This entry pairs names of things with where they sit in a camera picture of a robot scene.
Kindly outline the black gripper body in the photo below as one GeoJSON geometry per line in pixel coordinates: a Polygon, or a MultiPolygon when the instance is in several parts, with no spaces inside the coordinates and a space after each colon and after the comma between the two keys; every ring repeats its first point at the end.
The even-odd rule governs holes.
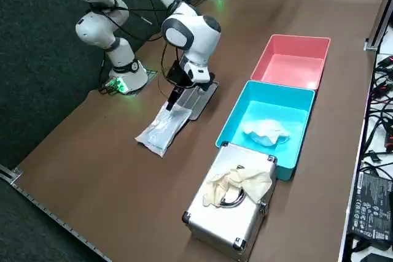
{"type": "Polygon", "coordinates": [[[180,67],[178,60],[174,60],[167,72],[167,81],[172,84],[174,89],[186,90],[196,87],[190,77],[180,67]]]}

